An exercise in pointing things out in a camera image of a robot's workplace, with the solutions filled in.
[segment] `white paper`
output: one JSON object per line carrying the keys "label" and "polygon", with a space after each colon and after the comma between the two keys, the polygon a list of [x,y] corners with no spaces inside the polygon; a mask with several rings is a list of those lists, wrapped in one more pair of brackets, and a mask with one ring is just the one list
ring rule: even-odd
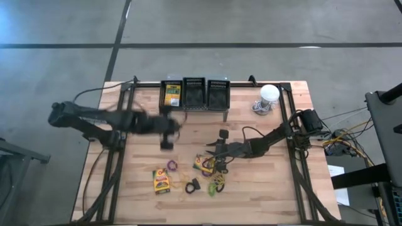
{"label": "white paper", "polygon": [[[338,176],[345,173],[345,169],[341,166],[328,165],[328,170],[331,176]],[[336,189],[335,196],[337,197],[337,202],[349,206],[349,197],[347,195],[347,188]]]}

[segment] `black wire basket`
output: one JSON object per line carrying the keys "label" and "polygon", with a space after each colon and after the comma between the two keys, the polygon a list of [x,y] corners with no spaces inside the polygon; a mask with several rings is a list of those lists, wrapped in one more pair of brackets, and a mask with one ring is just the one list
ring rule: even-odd
{"label": "black wire basket", "polygon": [[159,107],[165,106],[165,95],[167,85],[179,85],[180,86],[180,100],[178,106],[172,106],[173,110],[180,110],[183,107],[183,81],[182,80],[164,80],[161,81],[161,88],[159,92]]}
{"label": "black wire basket", "polygon": [[205,78],[183,78],[184,108],[203,108],[207,105]]}
{"label": "black wire basket", "polygon": [[231,82],[208,80],[208,110],[227,110],[231,107]]}

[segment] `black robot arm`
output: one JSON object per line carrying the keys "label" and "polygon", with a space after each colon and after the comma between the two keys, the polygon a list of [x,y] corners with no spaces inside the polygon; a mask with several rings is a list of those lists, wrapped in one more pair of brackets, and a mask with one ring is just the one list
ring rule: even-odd
{"label": "black robot arm", "polygon": [[[301,127],[291,124],[297,118],[301,121]],[[207,152],[212,154],[210,159],[215,158],[215,170],[227,172],[226,157],[258,158],[267,153],[272,145],[286,137],[292,138],[297,149],[306,149],[310,145],[309,137],[320,134],[322,128],[323,125],[315,110],[298,110],[289,118],[289,123],[280,124],[278,128],[262,137],[246,139],[244,136],[243,143],[233,142],[226,144],[225,140],[229,137],[229,131],[220,130],[220,139],[212,144],[207,144],[208,146],[215,146],[215,152]]]}
{"label": "black robot arm", "polygon": [[[167,137],[179,131],[181,125],[168,117],[169,112],[169,109],[164,109],[162,116],[150,116],[145,111],[99,110],[66,101],[52,105],[48,122],[55,127],[72,127],[79,130],[83,132],[84,138],[98,139],[104,146],[111,146],[119,139],[118,131],[132,134],[164,134],[161,147],[172,149],[173,144],[167,141]],[[103,130],[93,125],[93,122],[108,124],[114,130]]]}

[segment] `yellow crayon box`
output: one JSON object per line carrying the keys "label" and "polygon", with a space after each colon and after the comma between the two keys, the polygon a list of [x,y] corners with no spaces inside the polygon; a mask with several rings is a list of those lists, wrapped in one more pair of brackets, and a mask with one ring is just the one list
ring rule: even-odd
{"label": "yellow crayon box", "polygon": [[159,195],[170,192],[170,183],[166,168],[154,170],[152,171],[152,175],[155,194]]}
{"label": "yellow crayon box", "polygon": [[180,86],[166,85],[165,105],[180,106]]}
{"label": "yellow crayon box", "polygon": [[197,169],[197,170],[202,170],[206,173],[213,173],[214,172],[214,163],[215,163],[214,159],[211,159],[208,162],[206,162],[204,164],[206,167],[202,166],[202,163],[204,161],[206,161],[207,159],[209,159],[209,157],[203,156],[201,154],[196,155],[193,168]]}

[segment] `wooden table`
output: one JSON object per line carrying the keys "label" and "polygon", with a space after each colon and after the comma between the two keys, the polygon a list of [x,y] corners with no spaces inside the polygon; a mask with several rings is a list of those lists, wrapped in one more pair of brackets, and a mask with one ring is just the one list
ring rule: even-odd
{"label": "wooden table", "polygon": [[[313,108],[306,81],[290,83],[296,109]],[[106,82],[105,87],[114,84],[117,82]],[[99,108],[116,108],[114,105],[119,97],[119,89],[116,87],[104,90]],[[235,159],[228,164],[229,174],[225,176],[224,191],[213,198],[207,193],[208,182],[202,178],[200,171],[192,168],[196,154],[214,150],[205,144],[216,141],[219,129],[229,130],[228,142],[233,142],[242,141],[243,126],[255,127],[263,134],[279,126],[282,122],[279,105],[266,116],[259,116],[251,110],[252,104],[258,98],[259,88],[231,88],[231,108],[227,122],[222,122],[222,113],[188,113],[181,137],[171,152],[160,151],[160,137],[157,135],[130,135],[124,157],[115,223],[300,223],[285,140],[271,147],[263,157]],[[150,114],[158,113],[159,89],[137,89],[135,100]],[[175,112],[175,117],[180,121],[183,113]],[[246,137],[258,136],[256,132],[246,130]],[[90,168],[101,151],[99,143],[91,143],[72,220],[82,216],[82,190]],[[89,183],[85,198],[86,208],[101,190],[106,152]],[[312,148],[309,152],[307,161],[313,190],[331,214],[340,219],[325,155],[320,148]],[[200,178],[201,190],[191,195],[184,193],[182,202],[179,200],[183,194],[181,188],[172,188],[170,193],[162,195],[155,195],[153,190],[152,171],[166,167],[171,159],[178,162],[180,173],[191,179],[196,176]],[[179,173],[172,172],[170,175],[174,183],[179,183]],[[310,216],[304,191],[303,199],[307,215]]]}

